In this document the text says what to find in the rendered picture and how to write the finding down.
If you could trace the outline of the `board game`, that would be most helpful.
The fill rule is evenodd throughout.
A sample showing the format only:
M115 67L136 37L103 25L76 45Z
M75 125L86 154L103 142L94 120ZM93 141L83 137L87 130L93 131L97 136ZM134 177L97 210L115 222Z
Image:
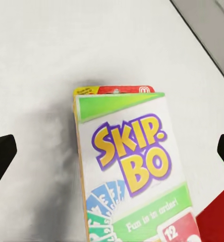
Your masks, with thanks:
M74 113L87 242L201 242L165 93L78 87Z

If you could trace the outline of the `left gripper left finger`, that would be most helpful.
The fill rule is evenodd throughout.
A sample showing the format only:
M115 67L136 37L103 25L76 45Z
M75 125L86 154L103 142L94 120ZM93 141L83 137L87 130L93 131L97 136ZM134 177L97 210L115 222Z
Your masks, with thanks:
M17 145L13 134L0 137L0 180L17 154Z

